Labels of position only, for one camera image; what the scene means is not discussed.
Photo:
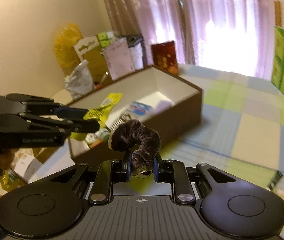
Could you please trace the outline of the left hand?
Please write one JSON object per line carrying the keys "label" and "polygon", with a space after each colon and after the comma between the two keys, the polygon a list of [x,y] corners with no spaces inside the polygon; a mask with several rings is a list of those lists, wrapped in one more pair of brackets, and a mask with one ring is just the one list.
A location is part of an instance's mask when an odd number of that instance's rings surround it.
{"label": "left hand", "polygon": [[8,170],[15,158],[17,149],[1,149],[0,150],[0,169]]}

